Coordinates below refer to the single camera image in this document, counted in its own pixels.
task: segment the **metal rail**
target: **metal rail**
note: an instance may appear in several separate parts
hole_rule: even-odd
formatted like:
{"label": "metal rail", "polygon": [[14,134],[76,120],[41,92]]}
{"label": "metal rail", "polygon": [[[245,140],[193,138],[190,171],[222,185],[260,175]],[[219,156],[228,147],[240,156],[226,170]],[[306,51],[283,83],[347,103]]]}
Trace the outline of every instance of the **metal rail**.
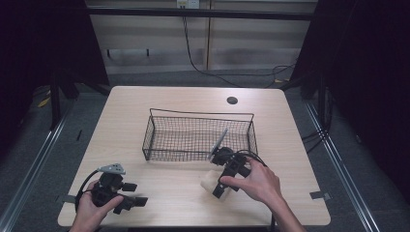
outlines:
{"label": "metal rail", "polygon": [[314,108],[311,102],[306,103],[308,114],[316,127],[317,131],[320,134],[320,137],[323,140],[323,145],[328,152],[329,158],[331,159],[337,174],[343,183],[344,188],[349,195],[352,204],[362,221],[365,230],[368,232],[379,232],[380,229],[377,226],[377,223],[371,213],[370,208],[368,207],[367,203],[363,199],[362,195],[360,194],[359,190],[357,189],[352,177],[350,176],[349,171],[347,170],[346,166],[343,163],[343,159],[341,158],[340,154],[337,151],[337,148],[332,141],[332,138],[328,135],[325,136],[323,129],[320,125],[316,109]]}
{"label": "metal rail", "polygon": [[67,116],[71,112],[73,108],[74,101],[70,101],[67,110],[65,111],[62,119],[60,120],[59,124],[55,127],[54,130],[48,133],[45,142],[38,152],[36,159],[33,161],[29,171],[27,172],[25,178],[21,182],[21,185],[18,187],[15,196],[8,204],[4,214],[0,217],[0,231],[1,232],[9,232],[12,231],[13,227],[15,226],[15,222],[27,201],[31,190],[39,177],[45,162],[47,161],[49,154],[59,137],[61,130],[63,129]]}
{"label": "metal rail", "polygon": [[48,7],[41,9],[43,14],[59,15],[146,15],[146,16],[185,16],[185,17],[221,17],[310,21],[318,15],[313,13],[278,13],[252,11],[225,11],[173,8],[118,8],[118,7]]}

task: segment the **black cable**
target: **black cable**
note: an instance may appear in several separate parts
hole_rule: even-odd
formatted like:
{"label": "black cable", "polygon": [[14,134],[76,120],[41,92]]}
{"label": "black cable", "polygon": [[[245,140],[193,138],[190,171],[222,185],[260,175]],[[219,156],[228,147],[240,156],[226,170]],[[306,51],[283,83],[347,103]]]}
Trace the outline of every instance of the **black cable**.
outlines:
{"label": "black cable", "polygon": [[[289,65],[289,66],[279,65],[279,66],[276,66],[276,67],[273,68],[272,73],[266,73],[266,74],[212,74],[212,73],[208,73],[208,72],[203,72],[203,71],[199,70],[199,69],[195,66],[195,64],[193,63],[193,61],[192,61],[192,58],[191,58],[191,55],[190,55],[190,40],[189,40],[189,36],[188,36],[188,25],[187,25],[187,18],[186,18],[186,17],[183,17],[183,22],[184,22],[185,40],[186,40],[186,42],[187,42],[188,56],[190,57],[190,64],[192,65],[192,67],[193,67],[197,72],[199,72],[199,73],[216,77],[216,78],[218,78],[218,79],[220,79],[220,80],[222,80],[222,81],[224,81],[224,82],[226,82],[226,83],[228,83],[228,84],[230,84],[230,85],[233,85],[233,86],[235,86],[235,87],[238,87],[238,88],[246,88],[246,87],[244,87],[244,86],[240,86],[240,85],[238,85],[238,84],[235,84],[235,83],[233,83],[233,82],[230,82],[230,81],[226,80],[225,78],[223,78],[222,76],[230,76],[230,75],[241,75],[241,76],[269,76],[269,75],[273,75],[273,76],[274,76],[274,81],[272,81],[272,83],[270,83],[268,86],[264,87],[265,89],[267,89],[267,88],[271,87],[271,86],[275,83],[275,79],[276,79],[275,75],[276,75],[276,74],[282,73],[282,72],[286,71],[286,70],[289,69],[289,68],[293,68],[293,67],[296,65],[296,64],[292,64],[292,65]],[[281,71],[279,71],[279,72],[275,72],[275,69],[278,69],[278,68],[284,68],[284,69],[281,70]]]}
{"label": "black cable", "polygon": [[306,74],[300,76],[300,77],[297,78],[297,79],[291,79],[291,80],[290,80],[289,82],[287,82],[286,84],[280,86],[279,89],[280,89],[281,91],[286,91],[286,90],[288,90],[288,89],[291,89],[291,88],[300,86],[300,85],[302,84],[302,82],[303,82],[305,79],[309,78],[312,74],[313,74],[313,72],[308,72],[308,73],[306,73]]}
{"label": "black cable", "polygon": [[96,175],[96,173],[98,173],[98,170],[93,171],[90,175],[88,175],[88,177],[85,179],[85,181],[82,183],[81,187],[79,188],[79,191],[75,197],[75,211],[77,212],[78,210],[78,205],[79,205],[79,199],[81,198],[82,194],[84,194],[85,191],[83,191],[85,185],[90,181],[91,177],[93,177],[94,175]]}
{"label": "black cable", "polygon": [[41,86],[41,87],[37,88],[36,90],[34,90],[33,97],[36,97],[36,96],[39,96],[39,95],[43,95],[43,94],[45,94],[45,93],[48,93],[48,91],[50,91],[49,87],[48,87],[47,89],[45,89],[45,90],[40,90],[40,89],[42,89],[43,87],[44,87],[44,86]]}
{"label": "black cable", "polygon": [[326,123],[324,125],[324,127],[321,130],[318,130],[316,132],[311,133],[308,136],[303,137],[303,140],[306,140],[308,138],[313,137],[311,140],[309,141],[305,141],[304,143],[309,143],[311,141],[314,141],[317,136],[320,137],[320,140],[315,143],[310,149],[307,150],[307,154],[310,153],[311,151],[313,151],[313,149],[315,149],[320,142],[323,142],[328,136],[329,136],[329,132],[331,129],[331,125],[332,125],[332,119],[333,119],[333,104],[334,104],[334,100],[332,98],[332,96],[330,95],[329,90],[327,91],[327,105],[328,105],[328,112],[327,112],[327,116],[328,118],[326,119]]}
{"label": "black cable", "polygon": [[221,154],[218,155],[218,157],[232,157],[235,155],[240,155],[240,156],[244,156],[244,157],[249,157],[252,158],[254,160],[259,161],[260,163],[262,163],[264,166],[268,166],[266,165],[266,163],[262,160],[261,157],[259,157],[257,154],[255,154],[254,152],[250,151],[250,150],[240,150],[236,153],[227,153],[227,154]]}

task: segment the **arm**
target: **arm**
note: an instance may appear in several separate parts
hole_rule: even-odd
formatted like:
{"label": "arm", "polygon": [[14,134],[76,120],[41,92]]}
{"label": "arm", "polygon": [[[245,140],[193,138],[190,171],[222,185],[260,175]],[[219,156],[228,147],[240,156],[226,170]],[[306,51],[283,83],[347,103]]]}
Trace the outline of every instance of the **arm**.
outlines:
{"label": "arm", "polygon": [[[92,189],[96,182],[97,181],[90,183],[87,190]],[[99,228],[100,223],[105,218],[106,214],[108,214],[109,211],[117,207],[122,201],[123,201],[122,196],[116,196],[113,199],[111,199],[108,203],[106,203],[105,205],[101,207],[97,207],[93,203],[91,192],[89,191],[84,192],[84,194],[81,196],[81,199],[79,200],[77,214],[75,216],[73,226],[70,229],[70,231],[71,232],[94,232],[96,231]]]}
{"label": "arm", "polygon": [[242,189],[250,198],[268,206],[281,231],[306,231],[281,195],[279,177],[255,159],[249,159],[249,163],[251,172],[247,178],[223,176],[220,181]]}

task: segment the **gray floor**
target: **gray floor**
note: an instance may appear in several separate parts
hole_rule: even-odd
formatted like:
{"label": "gray floor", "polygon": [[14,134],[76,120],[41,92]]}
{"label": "gray floor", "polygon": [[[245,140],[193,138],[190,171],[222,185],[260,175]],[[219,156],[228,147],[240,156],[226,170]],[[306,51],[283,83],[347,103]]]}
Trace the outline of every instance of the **gray floor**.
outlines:
{"label": "gray floor", "polygon": [[[236,73],[224,76],[228,81],[242,87],[263,88],[273,83],[272,76],[240,76],[239,73],[269,73],[271,70],[217,71],[213,73]],[[288,72],[276,76],[279,80],[288,77]],[[198,72],[157,72],[140,74],[112,74],[111,85],[150,85],[150,86],[206,86],[232,87],[220,78]],[[29,197],[22,208],[13,231],[65,231],[57,223],[62,205],[55,201],[56,196],[67,194],[76,169],[91,139],[94,128],[103,110],[106,97],[84,86],[79,98],[73,103],[67,122],[45,162],[39,178],[34,183]],[[285,92],[295,122],[301,136],[314,131],[306,105],[300,98],[299,89]],[[19,184],[35,159],[48,134],[50,120],[49,104],[37,108],[42,95],[34,98],[33,105],[21,126],[20,137],[10,150],[8,158],[1,163],[0,192],[1,213],[13,199]],[[63,108],[68,101],[63,101]],[[350,171],[352,178],[364,200],[371,209],[380,231],[410,231],[410,209],[390,180],[373,162],[366,146],[357,142],[355,133],[348,122],[335,108],[331,137]],[[306,144],[307,149],[315,142]],[[365,231],[351,200],[335,172],[326,150],[322,145],[308,154],[317,181],[322,191],[328,192],[332,199],[327,206],[332,222],[327,226],[311,226],[308,231]],[[104,228],[102,231],[127,231],[127,229]]]}

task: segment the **black wire basket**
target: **black wire basket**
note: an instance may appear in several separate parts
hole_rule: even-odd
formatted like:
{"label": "black wire basket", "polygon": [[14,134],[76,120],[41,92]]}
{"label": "black wire basket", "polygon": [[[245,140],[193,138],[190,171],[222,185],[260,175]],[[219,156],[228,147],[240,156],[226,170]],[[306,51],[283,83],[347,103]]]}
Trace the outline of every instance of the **black wire basket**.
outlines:
{"label": "black wire basket", "polygon": [[251,113],[200,113],[150,109],[142,152],[146,160],[208,160],[225,130],[220,147],[257,155]]}

